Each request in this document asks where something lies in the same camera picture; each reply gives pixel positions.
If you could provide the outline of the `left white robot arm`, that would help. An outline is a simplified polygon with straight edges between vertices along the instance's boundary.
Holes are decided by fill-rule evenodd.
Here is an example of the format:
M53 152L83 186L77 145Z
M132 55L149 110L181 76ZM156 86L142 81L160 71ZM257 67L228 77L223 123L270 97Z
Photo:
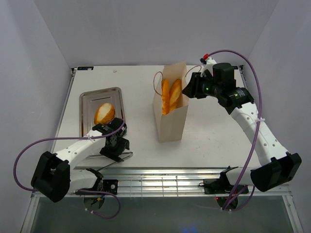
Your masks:
M78 141L55 153L44 152L38 161L31 186L53 202L67 193L82 190L98 194L103 189L102 174L92 168L75 170L87 157L103 155L116 163L121 154L129 150L129 140L124 138L127 126L123 119L114 118L108 124L97 124Z

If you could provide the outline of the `metal tongs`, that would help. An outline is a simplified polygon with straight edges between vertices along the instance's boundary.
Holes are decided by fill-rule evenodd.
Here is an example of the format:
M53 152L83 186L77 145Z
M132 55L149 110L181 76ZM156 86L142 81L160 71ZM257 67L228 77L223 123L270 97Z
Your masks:
M108 164L108 165L105 165L104 167L101 167L101 168L97 169L97 171L101 171L101 170L103 170L103 169L106 169L106 168L108 168L108 167L114 165L114 164L124 162L125 160L131 158L133 155L134 155L134 153L131 152L131 151L130 151L130 152L124 152L124 153L122 153L122 154L118 157L118 159L117 159L116 161L114 161L114 162L112 162L112 163L110 163L110 164Z

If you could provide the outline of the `long baguette bread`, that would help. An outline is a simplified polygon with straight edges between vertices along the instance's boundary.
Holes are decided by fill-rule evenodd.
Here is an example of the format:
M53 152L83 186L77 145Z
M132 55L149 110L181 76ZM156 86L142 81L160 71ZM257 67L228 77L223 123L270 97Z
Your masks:
M181 79L176 79L170 88L170 109L169 112L172 112L177 108L178 99L182 91L182 81Z
M169 81L164 79L162 81L162 114L166 115L170 109L170 86Z

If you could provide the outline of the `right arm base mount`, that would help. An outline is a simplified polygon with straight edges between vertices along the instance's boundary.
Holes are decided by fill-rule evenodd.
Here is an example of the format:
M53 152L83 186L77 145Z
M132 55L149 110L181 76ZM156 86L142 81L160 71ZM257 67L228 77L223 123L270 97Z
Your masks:
M204 179L198 184L205 194L229 194L234 185L222 182L221 179Z

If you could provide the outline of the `aluminium frame rail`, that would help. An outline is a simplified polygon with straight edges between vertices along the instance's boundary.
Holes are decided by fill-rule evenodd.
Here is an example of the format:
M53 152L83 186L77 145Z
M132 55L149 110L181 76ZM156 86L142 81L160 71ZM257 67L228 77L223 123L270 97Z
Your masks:
M103 180L118 180L120 197L200 197L205 195L198 184L204 179L219 179L224 168L132 168L113 167L99 171ZM103 191L71 192L71 195L94 197ZM206 194L224 197L227 194Z

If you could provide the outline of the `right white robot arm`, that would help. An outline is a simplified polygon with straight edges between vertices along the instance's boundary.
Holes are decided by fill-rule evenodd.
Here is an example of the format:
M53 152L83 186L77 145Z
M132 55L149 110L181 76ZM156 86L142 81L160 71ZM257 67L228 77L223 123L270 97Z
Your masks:
M182 93L189 98L215 97L218 103L238 123L250 142L260 166L247 168L242 185L253 185L261 192L268 191L293 179L302 159L298 153L289 153L270 131L254 98L244 87L238 87L234 67L229 63L214 64L212 71L194 72Z

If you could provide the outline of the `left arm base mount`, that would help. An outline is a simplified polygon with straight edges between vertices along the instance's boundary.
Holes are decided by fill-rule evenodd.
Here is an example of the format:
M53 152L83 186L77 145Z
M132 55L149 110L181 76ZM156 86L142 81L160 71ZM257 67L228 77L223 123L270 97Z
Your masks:
M101 180L98 184L97 190L116 195L118 193L118 183L118 180Z

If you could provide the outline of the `oval bread loaf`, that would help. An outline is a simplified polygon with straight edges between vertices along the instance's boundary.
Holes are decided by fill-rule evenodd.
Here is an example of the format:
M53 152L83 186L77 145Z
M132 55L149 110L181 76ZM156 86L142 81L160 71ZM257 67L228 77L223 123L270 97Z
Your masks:
M115 118L115 108L111 103L102 104L95 113L94 124L107 124Z

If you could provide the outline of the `beige paper bag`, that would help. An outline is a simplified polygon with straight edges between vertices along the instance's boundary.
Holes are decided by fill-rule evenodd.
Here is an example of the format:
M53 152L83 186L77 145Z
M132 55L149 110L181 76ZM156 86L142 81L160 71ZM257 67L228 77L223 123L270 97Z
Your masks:
M189 98L182 94L189 73L185 62L165 65L157 83L153 81L153 108L160 143L180 141L186 122Z

